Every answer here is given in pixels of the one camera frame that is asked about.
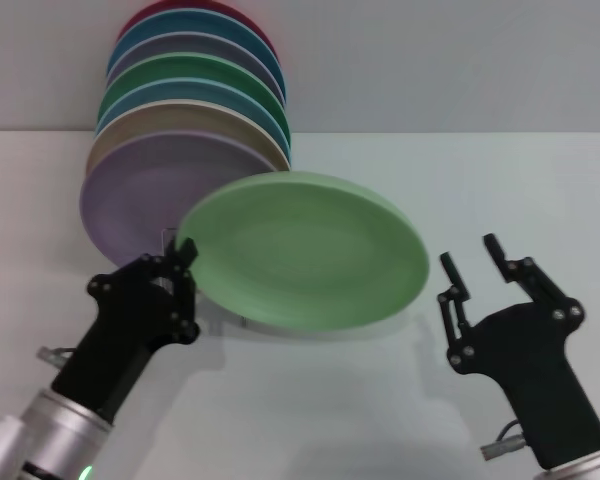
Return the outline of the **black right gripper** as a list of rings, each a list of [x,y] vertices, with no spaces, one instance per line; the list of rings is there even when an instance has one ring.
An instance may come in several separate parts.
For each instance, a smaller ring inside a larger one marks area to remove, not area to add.
[[[585,319],[532,257],[506,257],[496,235],[484,246],[506,283],[533,302],[497,311],[475,325],[464,303],[470,294],[449,252],[440,255],[449,288],[437,295],[447,358],[461,375],[480,374],[504,392],[540,467],[549,470],[600,451],[600,419],[566,358],[566,341]]]

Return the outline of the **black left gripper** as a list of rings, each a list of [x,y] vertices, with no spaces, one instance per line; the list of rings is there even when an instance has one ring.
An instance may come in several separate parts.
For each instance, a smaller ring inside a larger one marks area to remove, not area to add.
[[[171,338],[190,345],[200,335],[196,323],[197,286],[190,267],[198,257],[191,238],[171,240],[163,255],[142,254],[109,274],[97,274],[87,293],[97,316],[51,390],[111,424],[153,353]],[[172,296],[154,280],[171,283]]]

